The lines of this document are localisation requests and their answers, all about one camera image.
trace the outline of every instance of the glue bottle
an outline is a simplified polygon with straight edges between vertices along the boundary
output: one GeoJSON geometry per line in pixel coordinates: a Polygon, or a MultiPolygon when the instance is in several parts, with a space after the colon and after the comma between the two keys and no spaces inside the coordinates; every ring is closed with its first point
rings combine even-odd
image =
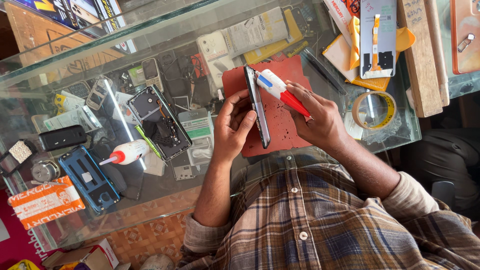
{"type": "Polygon", "coordinates": [[[143,139],[138,139],[115,147],[113,152],[110,154],[110,158],[100,162],[99,165],[109,162],[127,165],[141,157],[144,157],[149,152],[150,147],[148,146],[147,142],[143,139]]]}
{"type": "Polygon", "coordinates": [[[255,74],[258,76],[257,84],[265,89],[270,95],[276,97],[306,117],[311,118],[310,113],[300,100],[287,90],[287,85],[277,75],[269,69],[265,69],[262,72],[255,71],[255,74]]]}

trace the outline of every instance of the tape roll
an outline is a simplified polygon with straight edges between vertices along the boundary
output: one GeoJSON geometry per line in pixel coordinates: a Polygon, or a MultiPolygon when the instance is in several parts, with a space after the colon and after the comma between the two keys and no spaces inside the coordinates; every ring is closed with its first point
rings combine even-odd
{"type": "Polygon", "coordinates": [[[390,124],[392,119],[395,117],[395,114],[396,114],[396,103],[395,103],[395,100],[393,99],[393,96],[391,96],[390,94],[388,94],[386,92],[383,92],[383,91],[370,91],[370,92],[366,92],[366,93],[361,94],[355,100],[355,102],[353,103],[353,107],[352,107],[353,121],[355,121],[355,123],[357,123],[357,125],[361,126],[362,128],[369,129],[369,130],[376,130],[376,129],[385,128],[386,126],[388,126],[388,124],[390,124]],[[360,104],[369,95],[379,95],[379,96],[383,97],[385,99],[385,101],[387,102],[387,116],[385,117],[385,119],[383,119],[383,121],[380,124],[378,124],[376,126],[373,126],[373,127],[368,127],[367,124],[362,122],[360,120],[360,117],[359,117],[360,104]]]}

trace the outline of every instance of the orange and white package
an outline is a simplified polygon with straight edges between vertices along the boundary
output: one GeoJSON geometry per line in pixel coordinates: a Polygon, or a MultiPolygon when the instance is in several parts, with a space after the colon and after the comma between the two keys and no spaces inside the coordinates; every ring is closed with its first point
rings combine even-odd
{"type": "Polygon", "coordinates": [[[53,182],[62,184],[41,184],[8,198],[26,230],[85,209],[70,177],[53,182]]]}

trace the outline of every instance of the plaid shirt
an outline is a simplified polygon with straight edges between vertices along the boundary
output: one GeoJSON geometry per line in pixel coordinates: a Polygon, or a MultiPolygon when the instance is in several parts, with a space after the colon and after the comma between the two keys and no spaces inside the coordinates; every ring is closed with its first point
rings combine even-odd
{"type": "Polygon", "coordinates": [[[187,218],[178,269],[480,269],[470,220],[400,173],[392,194],[361,199],[348,172],[316,147],[236,174],[230,223],[187,218]]]}

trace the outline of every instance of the shirt button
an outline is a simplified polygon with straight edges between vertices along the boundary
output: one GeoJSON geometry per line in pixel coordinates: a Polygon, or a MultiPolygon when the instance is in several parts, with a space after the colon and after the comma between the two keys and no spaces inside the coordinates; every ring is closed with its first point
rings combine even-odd
{"type": "Polygon", "coordinates": [[[308,234],[306,232],[301,232],[300,233],[300,239],[301,240],[307,240],[308,238],[308,234]]]}

